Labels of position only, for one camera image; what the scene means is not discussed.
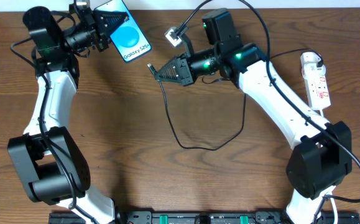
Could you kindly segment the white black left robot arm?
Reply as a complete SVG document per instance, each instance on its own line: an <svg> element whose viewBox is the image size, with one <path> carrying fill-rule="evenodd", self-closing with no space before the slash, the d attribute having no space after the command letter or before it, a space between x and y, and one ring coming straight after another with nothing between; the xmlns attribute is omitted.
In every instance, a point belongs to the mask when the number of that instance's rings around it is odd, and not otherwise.
<svg viewBox="0 0 360 224"><path fill-rule="evenodd" d="M126 12L78 2L68 12L33 7L22 18L35 44L28 63L39 91L29 124L7 150L31 201L65 207L86 223L127 223L127 217L91 184L88 163L68 131L78 59L90 49L107 49L111 34L128 20Z"/></svg>

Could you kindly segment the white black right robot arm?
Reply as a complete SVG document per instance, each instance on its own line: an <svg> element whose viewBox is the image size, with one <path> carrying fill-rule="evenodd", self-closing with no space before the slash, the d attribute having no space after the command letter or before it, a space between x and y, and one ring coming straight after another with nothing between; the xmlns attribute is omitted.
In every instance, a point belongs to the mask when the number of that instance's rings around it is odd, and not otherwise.
<svg viewBox="0 0 360 224"><path fill-rule="evenodd" d="M351 132L343 123L331 124L308 106L279 76L269 56L256 44L244 44L225 8L205 14L203 27L210 43L196 52L187 26L171 27L165 36L173 46L184 45L152 74L159 83L192 85L203 75L220 75L250 96L277 125L292 149L286 167L293 186L285 209L289 223L318 223L321 208L352 170Z"/></svg>

